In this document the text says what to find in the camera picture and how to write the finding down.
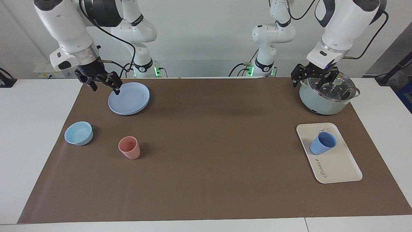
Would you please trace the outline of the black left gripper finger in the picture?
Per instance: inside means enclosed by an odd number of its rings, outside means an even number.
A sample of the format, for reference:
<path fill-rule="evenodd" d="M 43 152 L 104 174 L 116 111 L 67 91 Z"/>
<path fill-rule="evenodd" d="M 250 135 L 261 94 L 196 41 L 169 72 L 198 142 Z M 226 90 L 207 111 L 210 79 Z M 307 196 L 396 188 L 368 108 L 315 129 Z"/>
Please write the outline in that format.
<path fill-rule="evenodd" d="M 293 87 L 296 88 L 300 81 L 309 78 L 308 67 L 302 64 L 297 64 L 296 67 L 291 72 L 291 79 L 293 81 Z"/>
<path fill-rule="evenodd" d="M 332 83 L 335 81 L 335 78 L 339 75 L 339 72 L 330 72 L 327 76 L 322 76 L 317 83 L 317 89 L 321 89 L 322 86 L 326 83 Z"/>

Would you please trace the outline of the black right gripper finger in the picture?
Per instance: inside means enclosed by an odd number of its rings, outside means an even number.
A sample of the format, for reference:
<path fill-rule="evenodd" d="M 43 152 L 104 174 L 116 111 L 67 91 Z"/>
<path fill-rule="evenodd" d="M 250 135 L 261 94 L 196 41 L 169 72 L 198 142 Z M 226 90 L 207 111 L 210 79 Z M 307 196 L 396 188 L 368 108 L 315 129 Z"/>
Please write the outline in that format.
<path fill-rule="evenodd" d="M 107 72 L 97 75 L 97 82 L 100 82 L 110 88 L 116 95 L 120 94 L 120 88 L 123 84 L 121 78 L 116 72 Z"/>
<path fill-rule="evenodd" d="M 76 77 L 78 78 L 79 82 L 85 83 L 87 86 L 89 86 L 94 92 L 97 91 L 97 85 L 95 84 L 93 78 L 87 77 L 83 75 L 81 72 L 74 72 Z"/>

